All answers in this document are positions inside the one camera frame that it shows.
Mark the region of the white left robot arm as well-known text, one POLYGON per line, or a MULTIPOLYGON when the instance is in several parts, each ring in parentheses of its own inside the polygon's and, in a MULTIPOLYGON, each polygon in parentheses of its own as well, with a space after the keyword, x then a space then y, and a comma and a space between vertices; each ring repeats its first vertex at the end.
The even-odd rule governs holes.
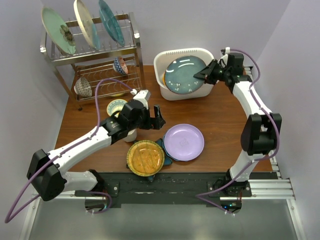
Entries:
POLYGON ((43 201, 50 201, 66 191, 86 191, 99 196, 105 181, 95 170, 71 172, 70 169, 100 149, 126 138, 135 129, 160 130, 165 120, 160 106, 154 106, 154 117, 139 100, 130 100, 122 110, 104 119, 92 131, 50 152, 38 150, 32 156, 27 179, 43 201))

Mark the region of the orange dotted scalloped plate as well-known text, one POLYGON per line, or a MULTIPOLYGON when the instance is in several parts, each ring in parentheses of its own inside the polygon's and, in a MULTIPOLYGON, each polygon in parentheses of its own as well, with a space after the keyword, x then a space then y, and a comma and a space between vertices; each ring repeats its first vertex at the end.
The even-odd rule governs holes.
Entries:
POLYGON ((162 83, 163 83, 164 86, 166 86, 165 72, 162 74, 162 83))

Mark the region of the lilac purple plate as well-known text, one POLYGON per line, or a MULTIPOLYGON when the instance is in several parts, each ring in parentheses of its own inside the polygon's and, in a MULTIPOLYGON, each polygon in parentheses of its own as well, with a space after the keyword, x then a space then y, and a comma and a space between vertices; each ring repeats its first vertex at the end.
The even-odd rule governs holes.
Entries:
POLYGON ((165 139, 175 141, 183 152, 188 154, 190 161, 196 159, 205 147, 202 132, 191 124, 177 124, 165 133, 165 139))

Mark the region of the dark blue bottom plate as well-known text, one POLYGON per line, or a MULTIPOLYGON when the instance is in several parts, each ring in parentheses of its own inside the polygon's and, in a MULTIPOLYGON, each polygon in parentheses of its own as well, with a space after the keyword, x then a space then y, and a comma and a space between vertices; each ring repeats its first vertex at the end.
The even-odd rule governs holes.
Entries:
POLYGON ((191 94, 199 90, 205 82, 193 75, 205 67, 205 62, 197 56, 189 55, 175 59, 165 70, 166 87, 179 95, 191 94))

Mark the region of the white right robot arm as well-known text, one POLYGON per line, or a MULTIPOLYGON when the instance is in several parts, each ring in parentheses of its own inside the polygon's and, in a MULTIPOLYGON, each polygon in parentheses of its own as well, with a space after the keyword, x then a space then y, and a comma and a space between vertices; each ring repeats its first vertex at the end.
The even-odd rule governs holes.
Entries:
POLYGON ((244 74, 243 63, 247 53, 237 49, 222 50, 222 57, 212 60, 194 75, 206 84, 224 82, 239 101, 247 117, 241 137, 241 152, 235 164, 227 171, 221 183, 208 192, 214 195, 223 191, 235 196, 244 188, 258 162, 274 157, 280 147, 282 116, 273 113, 255 90, 256 79, 244 74))

